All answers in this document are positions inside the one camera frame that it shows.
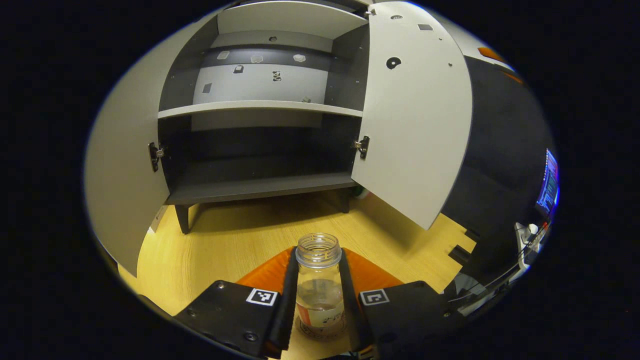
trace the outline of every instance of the cable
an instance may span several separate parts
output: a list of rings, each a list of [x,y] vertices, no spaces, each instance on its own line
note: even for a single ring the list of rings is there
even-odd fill
[[[526,228],[527,228],[526,226],[523,226],[523,227],[521,227],[521,228],[519,228],[519,229],[516,229],[516,231],[519,231],[519,230],[522,230],[522,229],[526,229]],[[523,254],[524,254],[524,252],[525,252],[525,250],[529,249],[529,248],[531,247],[531,245],[532,245],[532,244],[533,244],[533,241],[528,241],[528,242],[527,242],[527,245],[525,245],[525,246],[522,248],[522,250],[518,252],[518,255],[517,255],[517,257],[516,257],[516,263],[515,263],[515,264],[514,264],[514,265],[513,265],[509,270],[505,271],[502,275],[500,275],[500,276],[496,277],[494,280],[492,280],[491,282],[489,282],[489,283],[488,283],[487,285],[485,285],[484,287],[485,287],[485,288],[489,287],[489,285],[491,285],[491,284],[493,284],[494,282],[498,281],[501,277],[505,276],[505,275],[506,275],[506,274],[508,274],[510,271],[512,271],[516,266],[518,266],[518,261],[520,260],[520,256],[521,256],[521,255],[523,255]],[[465,299],[465,298],[467,298],[467,297],[469,297],[469,296],[471,296],[471,295],[475,295],[475,294],[473,294],[473,293],[471,292],[471,290],[473,290],[473,289],[474,289],[476,286],[478,286],[478,285],[480,285],[480,283],[477,283],[477,284],[475,284],[475,285],[471,286],[471,288],[469,288],[469,289],[467,290],[467,291],[469,291],[469,293],[468,293],[468,294],[466,294],[465,296],[463,296],[463,297],[458,297],[458,298],[455,298],[455,299],[451,299],[451,300],[448,300],[447,302],[454,302],[454,301],[457,301],[457,300]]]

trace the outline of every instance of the small object on shelf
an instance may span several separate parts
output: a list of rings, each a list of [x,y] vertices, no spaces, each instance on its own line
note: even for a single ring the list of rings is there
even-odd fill
[[[228,51],[220,51],[220,54],[218,54],[217,59],[218,60],[224,60],[227,58],[227,56],[229,56],[229,52]]]
[[[353,188],[353,196],[358,200],[366,198],[370,193],[371,192],[365,189],[362,185],[358,185]]]

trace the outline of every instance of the white shelf board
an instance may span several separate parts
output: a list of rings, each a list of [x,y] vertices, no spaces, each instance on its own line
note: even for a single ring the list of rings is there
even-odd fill
[[[181,115],[205,113],[205,112],[217,111],[217,110],[241,110],[241,109],[301,110],[301,111],[315,111],[319,113],[362,117],[362,111],[339,108],[338,106],[312,104],[310,102],[297,102],[297,101],[243,100],[243,101],[208,102],[206,104],[182,106],[180,108],[160,111],[158,113],[158,118],[163,119],[166,117],[176,117]]]
[[[220,34],[279,30],[335,39],[367,19],[331,6],[301,1],[264,1],[226,9],[218,15]]]

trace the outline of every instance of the orange object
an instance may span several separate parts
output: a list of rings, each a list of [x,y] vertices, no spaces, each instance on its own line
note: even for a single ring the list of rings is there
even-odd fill
[[[508,72],[504,72],[504,71],[503,71],[503,73],[504,73],[505,75],[509,76],[511,79],[514,79],[515,81],[519,82],[520,84],[523,84],[523,83],[522,83],[522,80],[521,80],[520,78],[517,78],[517,77],[515,77],[515,76],[513,76],[513,75],[509,74]]]
[[[343,248],[343,250],[349,263],[353,290],[356,296],[359,296],[362,291],[389,288],[391,286],[404,284],[390,273],[382,270],[380,266],[363,258],[361,255],[346,248]]]
[[[277,291],[282,294],[284,277],[287,275],[287,266],[289,266],[289,259],[291,258],[291,250],[293,250],[293,247],[267,260],[249,274],[243,276],[242,279],[236,281],[236,284],[249,286],[250,288]]]
[[[482,56],[507,63],[500,55],[498,55],[495,51],[489,49],[488,47],[478,47],[478,51],[482,54]]]

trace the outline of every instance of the white cabinet door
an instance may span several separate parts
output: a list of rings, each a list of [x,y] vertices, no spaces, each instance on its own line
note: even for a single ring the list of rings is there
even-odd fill
[[[453,38],[422,8],[390,2],[369,9],[376,14],[369,16],[360,139],[369,136],[370,142],[366,159],[356,155],[352,178],[428,229],[467,148],[472,111],[467,66]]]
[[[84,160],[84,195],[93,231],[107,252],[136,276],[149,224],[169,190],[147,145],[158,144],[160,95],[184,44],[215,13],[155,46],[120,79],[93,125]]]

